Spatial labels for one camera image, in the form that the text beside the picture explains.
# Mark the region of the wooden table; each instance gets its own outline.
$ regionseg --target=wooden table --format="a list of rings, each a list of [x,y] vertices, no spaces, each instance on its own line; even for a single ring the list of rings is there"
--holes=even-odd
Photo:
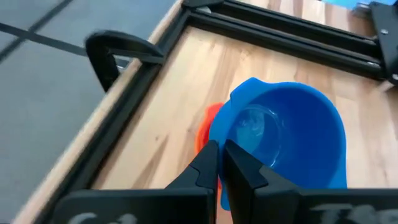
[[[368,22],[347,9],[316,0],[252,0],[251,4],[343,30],[373,35]],[[180,7],[177,1],[149,40],[156,42]],[[59,158],[16,218],[30,223],[76,161],[139,66],[133,61]],[[102,168],[94,189],[155,189],[169,184],[194,157],[204,109],[226,101],[249,77],[302,82],[326,94],[340,112],[347,137],[351,188],[398,187],[398,91],[374,80],[189,27],[150,93]],[[220,223],[231,223],[219,209]]]

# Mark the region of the table edge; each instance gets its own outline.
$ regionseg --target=table edge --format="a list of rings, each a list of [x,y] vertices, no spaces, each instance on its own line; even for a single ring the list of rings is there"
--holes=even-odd
[[[178,13],[182,0],[176,0],[166,15],[160,20],[154,31],[151,33],[148,41],[156,43],[163,34],[168,24]],[[21,208],[16,215],[13,223],[32,223],[37,218],[41,209],[45,207],[52,194],[56,191],[58,185],[68,174],[69,170],[74,165],[75,161],[83,152],[88,141],[93,137],[95,131],[98,129],[102,121],[108,115],[112,105],[118,100],[121,93],[134,76],[136,70],[141,66],[141,63],[134,59],[127,66],[127,69],[120,75],[114,85],[109,89],[105,97],[101,100],[94,112],[88,118],[87,122],[79,130],[73,141],[64,150],[63,154],[57,159],[51,171],[46,175],[45,179],[36,188],[34,193],[29,197],[27,203]]]

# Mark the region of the blue plastic bowl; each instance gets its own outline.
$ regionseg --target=blue plastic bowl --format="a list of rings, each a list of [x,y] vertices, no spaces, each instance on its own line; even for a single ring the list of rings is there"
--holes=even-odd
[[[214,118],[209,139],[218,141],[220,158],[231,139],[300,187],[347,188],[343,122],[331,101],[310,86],[246,80]],[[229,210],[219,165],[221,206]]]

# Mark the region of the gray floor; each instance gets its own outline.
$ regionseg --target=gray floor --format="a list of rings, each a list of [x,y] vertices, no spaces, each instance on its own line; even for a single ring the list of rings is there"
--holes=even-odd
[[[3,0],[0,22],[27,30],[59,2]],[[37,33],[79,46],[96,29],[147,38],[173,2],[74,0]],[[0,50],[15,38],[0,32]],[[103,96],[86,57],[25,41],[0,64],[0,223],[12,221]]]

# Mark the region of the orange object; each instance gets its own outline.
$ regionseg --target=orange object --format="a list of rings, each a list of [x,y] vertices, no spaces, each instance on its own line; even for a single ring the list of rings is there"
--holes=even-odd
[[[223,103],[215,103],[207,107],[205,112],[205,119],[201,122],[197,135],[195,136],[195,155],[197,155],[205,144],[209,141],[209,132],[211,123],[214,117],[217,115],[218,111],[223,106]],[[218,189],[221,190],[221,182],[218,179]]]

